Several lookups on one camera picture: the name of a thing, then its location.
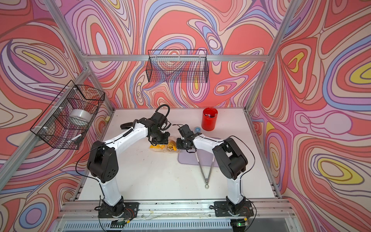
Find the clear resealable plastic bag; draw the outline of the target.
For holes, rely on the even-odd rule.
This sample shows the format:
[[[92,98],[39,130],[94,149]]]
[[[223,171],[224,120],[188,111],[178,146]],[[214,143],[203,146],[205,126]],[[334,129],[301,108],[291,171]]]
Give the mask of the clear resealable plastic bag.
[[[158,144],[156,146],[151,145],[149,147],[151,151],[154,152],[163,152],[163,153],[178,153],[179,150],[176,147],[176,141],[169,140],[168,144],[162,145]]]

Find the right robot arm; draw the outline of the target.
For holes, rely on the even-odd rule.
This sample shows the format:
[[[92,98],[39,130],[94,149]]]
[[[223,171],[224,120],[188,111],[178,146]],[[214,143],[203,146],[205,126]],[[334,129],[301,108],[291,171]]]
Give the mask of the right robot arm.
[[[187,124],[180,126],[181,137],[177,138],[179,150],[196,153],[199,150],[212,153],[221,173],[227,178],[228,194],[226,196],[226,211],[233,216],[242,213],[246,197],[242,190],[241,177],[246,171],[248,160],[237,143],[230,137],[224,140],[193,132]]]

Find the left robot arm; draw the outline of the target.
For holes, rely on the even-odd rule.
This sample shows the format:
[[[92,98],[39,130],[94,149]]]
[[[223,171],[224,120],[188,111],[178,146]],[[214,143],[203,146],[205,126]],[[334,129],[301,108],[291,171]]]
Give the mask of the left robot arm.
[[[122,124],[120,127],[123,132],[116,137],[93,143],[87,169],[93,179],[98,181],[103,194],[99,208],[100,218],[122,218],[125,212],[128,212],[131,218],[136,217],[135,213],[125,206],[123,196],[118,189],[117,155],[144,138],[148,138],[152,146],[167,145],[170,133],[166,130],[170,126],[167,115],[155,112],[149,119],[136,119],[134,122]]]

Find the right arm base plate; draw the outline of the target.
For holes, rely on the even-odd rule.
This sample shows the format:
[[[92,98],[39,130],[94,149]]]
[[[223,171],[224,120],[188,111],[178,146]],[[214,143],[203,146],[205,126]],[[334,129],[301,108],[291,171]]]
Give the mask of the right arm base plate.
[[[250,218],[255,215],[254,207],[250,201],[241,201],[237,205],[227,201],[216,201],[209,208],[214,210],[216,217]]]

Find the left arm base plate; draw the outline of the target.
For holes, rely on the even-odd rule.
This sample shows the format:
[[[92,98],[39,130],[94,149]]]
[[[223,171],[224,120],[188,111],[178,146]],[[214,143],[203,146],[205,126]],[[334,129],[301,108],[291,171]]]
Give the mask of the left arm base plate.
[[[138,215],[138,202],[119,202],[115,206],[110,206],[103,202],[98,210],[98,218],[123,218],[133,219]]]

